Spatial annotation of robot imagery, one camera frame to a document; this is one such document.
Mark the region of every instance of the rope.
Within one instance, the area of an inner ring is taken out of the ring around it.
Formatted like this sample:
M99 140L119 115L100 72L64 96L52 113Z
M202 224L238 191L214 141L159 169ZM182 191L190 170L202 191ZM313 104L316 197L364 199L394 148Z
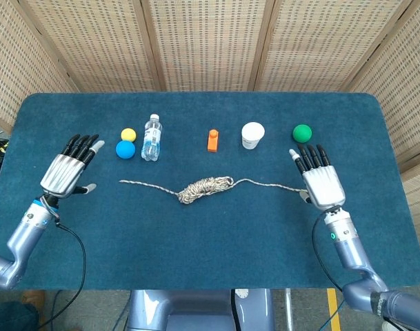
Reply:
M257 181L253 181L252 179L248 179L248 178L243 178L234 182L234 179L232 177L204 178L195 183L191 183L180 192L173 192L167 188L163 188L162 186L144 183L142 181L127 181L123 179L123 180L120 180L119 183L137 184L137 185L147 186L149 188L157 188L158 190L167 192L171 195L175 195L179 199L179 202L187 205L189 203L192 203L194 200L201 198L205 195L211 195L214 193L229 190L230 188L235 187L237 184L242 183L243 181L247 181L247 182L253 183L255 185L260 185L260 186L283 188L284 190L288 190L292 192L306 192L306 190L302 190L300 188L290 188L289 186L284 186L281 184L264 184L264 183L259 183Z

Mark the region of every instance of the bottle label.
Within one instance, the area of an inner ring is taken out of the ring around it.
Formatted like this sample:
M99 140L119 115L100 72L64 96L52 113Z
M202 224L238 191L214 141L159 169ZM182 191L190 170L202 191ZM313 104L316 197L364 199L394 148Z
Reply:
M156 144L161 140L161 131L156 128L149 128L143 136L144 142L149 141L151 144Z

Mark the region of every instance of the blue table mat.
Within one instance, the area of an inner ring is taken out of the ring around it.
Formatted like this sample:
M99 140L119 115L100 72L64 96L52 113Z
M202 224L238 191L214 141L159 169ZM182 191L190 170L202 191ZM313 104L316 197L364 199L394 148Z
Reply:
M143 126L157 113L163 125L156 163L140 157ZM241 146L241 128L266 129L254 150ZM403 193L386 124L369 94L304 92L141 92L34 94L21 106L0 174L0 254L51 161L75 133L100 134L106 144L79 183L86 196L60 201L61 222L83 240L87 289L220 289L330 287L312 249L319 214L297 193L249 183L191 205L120 179L176 192L205 177L231 176L302 188L289 157L291 132L306 123L346 191L375 270L389 286L420 282L420 248ZM136 154L119 159L121 130L134 128ZM206 150L219 131L217 153ZM319 251L339 284L358 275L341 267L322 222ZM19 288L75 289L81 251L50 225L34 250Z

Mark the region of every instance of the white paper cup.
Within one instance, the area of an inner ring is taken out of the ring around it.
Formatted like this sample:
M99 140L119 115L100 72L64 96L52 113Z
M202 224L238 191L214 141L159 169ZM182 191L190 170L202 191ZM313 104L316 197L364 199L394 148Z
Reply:
M256 148L260 139L265 135L265 128L257 122L250 122L242 128L242 145L247 150Z

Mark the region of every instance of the green ball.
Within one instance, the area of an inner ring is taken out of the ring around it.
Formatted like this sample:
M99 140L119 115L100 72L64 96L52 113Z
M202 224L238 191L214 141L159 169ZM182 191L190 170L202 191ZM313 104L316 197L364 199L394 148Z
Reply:
M292 131L292 138L297 143L306 143L312 137L312 130L306 124L299 124Z

